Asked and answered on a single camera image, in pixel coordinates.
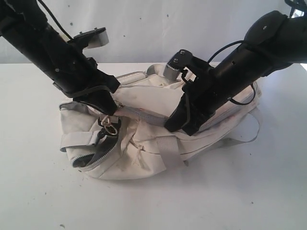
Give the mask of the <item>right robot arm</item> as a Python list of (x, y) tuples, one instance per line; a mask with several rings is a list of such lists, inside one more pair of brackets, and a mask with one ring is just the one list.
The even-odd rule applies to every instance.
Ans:
[(167, 119), (170, 132), (199, 131), (215, 112), (245, 88), (271, 73), (307, 60), (307, 19), (272, 11), (259, 18), (223, 61), (212, 67), (187, 50), (167, 63), (184, 81), (183, 95)]

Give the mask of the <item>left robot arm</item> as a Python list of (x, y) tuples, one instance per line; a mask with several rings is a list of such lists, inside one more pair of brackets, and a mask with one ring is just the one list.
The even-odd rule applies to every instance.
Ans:
[(95, 28), (65, 41), (48, 23), (41, 7), (50, 11), (41, 0), (2, 0), (0, 35), (68, 98), (113, 115), (118, 107), (111, 95), (120, 83), (113, 75), (99, 70), (92, 57), (83, 54), (85, 48), (108, 43), (106, 28)]

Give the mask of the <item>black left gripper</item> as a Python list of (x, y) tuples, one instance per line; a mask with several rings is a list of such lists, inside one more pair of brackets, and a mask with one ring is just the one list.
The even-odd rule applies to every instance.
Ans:
[(26, 23), (13, 23), (4, 28), (4, 38), (51, 78), (62, 92), (73, 94), (74, 101), (106, 115), (117, 111), (111, 96), (120, 86), (117, 78), (94, 67), (51, 25), (38, 30)]

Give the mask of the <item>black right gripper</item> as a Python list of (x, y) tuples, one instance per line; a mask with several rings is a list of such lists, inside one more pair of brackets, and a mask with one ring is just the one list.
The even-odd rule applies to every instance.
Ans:
[(218, 108), (270, 69), (271, 58), (263, 50), (241, 44), (215, 68), (186, 82), (184, 94), (164, 127), (169, 132), (182, 129), (194, 135)]

